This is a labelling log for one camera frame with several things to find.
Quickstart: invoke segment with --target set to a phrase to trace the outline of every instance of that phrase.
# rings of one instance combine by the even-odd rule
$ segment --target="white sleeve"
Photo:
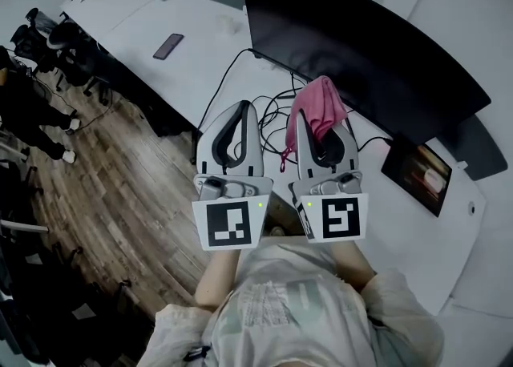
[[[196,307],[166,306],[156,314],[155,330],[138,367],[185,365],[185,355],[201,346],[201,336],[211,316]]]
[[[442,358],[443,331],[418,303],[400,272],[377,274],[362,290],[367,315],[400,336],[424,365],[438,365]]]

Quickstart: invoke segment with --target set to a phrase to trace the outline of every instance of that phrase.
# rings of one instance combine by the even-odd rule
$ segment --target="smartphone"
[[[162,46],[157,50],[157,52],[153,54],[153,58],[161,59],[164,61],[182,39],[184,39],[183,35],[172,34],[168,39],[166,39],[166,42],[162,44]]]

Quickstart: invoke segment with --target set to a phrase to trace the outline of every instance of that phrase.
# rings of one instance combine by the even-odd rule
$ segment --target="black monitor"
[[[252,47],[301,77],[329,76],[342,101],[392,136],[425,143],[491,101],[458,62],[371,0],[245,0]]]

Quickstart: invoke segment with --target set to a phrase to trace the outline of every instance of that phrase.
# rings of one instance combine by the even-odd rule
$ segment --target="white table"
[[[94,39],[107,35],[152,0],[66,0],[61,9]]]
[[[222,34],[218,25],[221,14],[240,23],[235,35]],[[183,34],[182,43],[165,61],[153,59],[172,33]],[[151,1],[113,31],[99,36],[99,42],[195,126],[228,65],[239,51],[251,47],[248,21],[242,11],[208,0]],[[228,74],[205,126],[242,99],[274,96],[290,87],[288,72],[244,53]],[[258,100],[255,105],[261,116],[267,101]],[[383,135],[356,112],[349,118],[360,145]],[[285,119],[278,119],[268,131],[284,124]],[[282,150],[284,137],[284,131],[276,133],[271,142]],[[431,215],[380,172],[388,147],[374,141],[360,153],[362,187],[370,195],[370,213],[367,237],[358,245],[377,271],[396,267],[404,272],[418,300],[437,314],[467,262],[479,233],[485,200],[438,140],[428,144],[453,168],[440,217]],[[265,174],[274,180],[273,190],[291,203],[287,186],[297,180],[295,167],[288,163],[281,174],[280,157],[267,152],[264,162]],[[473,216],[469,215],[471,201],[475,204]]]

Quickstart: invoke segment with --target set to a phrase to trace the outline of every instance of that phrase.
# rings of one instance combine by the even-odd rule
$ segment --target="pink cloth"
[[[297,150],[296,117],[300,109],[305,113],[306,122],[312,128],[313,136],[317,140],[321,140],[333,125],[347,118],[347,111],[338,95],[337,88],[330,78],[320,76],[304,87],[294,99],[290,111],[285,135],[285,146],[287,148],[281,154],[281,172],[285,171],[287,156]]]

